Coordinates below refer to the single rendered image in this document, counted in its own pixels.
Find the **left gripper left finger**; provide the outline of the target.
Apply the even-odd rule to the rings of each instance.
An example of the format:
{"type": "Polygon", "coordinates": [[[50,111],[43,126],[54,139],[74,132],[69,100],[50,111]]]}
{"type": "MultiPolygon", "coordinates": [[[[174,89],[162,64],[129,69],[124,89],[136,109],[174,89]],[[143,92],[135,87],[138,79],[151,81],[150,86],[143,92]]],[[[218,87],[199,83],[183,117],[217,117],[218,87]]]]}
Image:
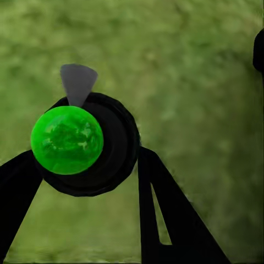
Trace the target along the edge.
{"type": "Polygon", "coordinates": [[[0,264],[6,257],[42,180],[32,149],[0,166],[0,264]]]}

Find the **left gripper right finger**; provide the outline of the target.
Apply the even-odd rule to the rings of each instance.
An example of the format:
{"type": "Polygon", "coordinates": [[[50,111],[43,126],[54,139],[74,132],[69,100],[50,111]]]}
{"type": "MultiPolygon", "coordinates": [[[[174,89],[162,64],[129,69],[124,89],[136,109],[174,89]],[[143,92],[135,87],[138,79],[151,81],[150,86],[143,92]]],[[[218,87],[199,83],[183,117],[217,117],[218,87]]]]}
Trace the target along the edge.
{"type": "Polygon", "coordinates": [[[230,264],[160,157],[140,147],[136,165],[142,264],[230,264]],[[151,183],[172,245],[160,243],[151,183]]]}

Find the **pesticide atomizer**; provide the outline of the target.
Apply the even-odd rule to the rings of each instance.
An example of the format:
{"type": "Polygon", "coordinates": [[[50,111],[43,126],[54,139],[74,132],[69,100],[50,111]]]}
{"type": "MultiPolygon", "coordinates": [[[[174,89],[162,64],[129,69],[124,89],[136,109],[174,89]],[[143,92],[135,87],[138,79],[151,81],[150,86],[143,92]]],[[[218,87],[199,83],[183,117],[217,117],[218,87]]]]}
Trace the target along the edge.
{"type": "Polygon", "coordinates": [[[114,190],[136,166],[141,147],[133,115],[120,101],[90,92],[96,70],[78,64],[59,68],[66,97],[35,123],[34,161],[57,191],[95,197],[114,190]]]}

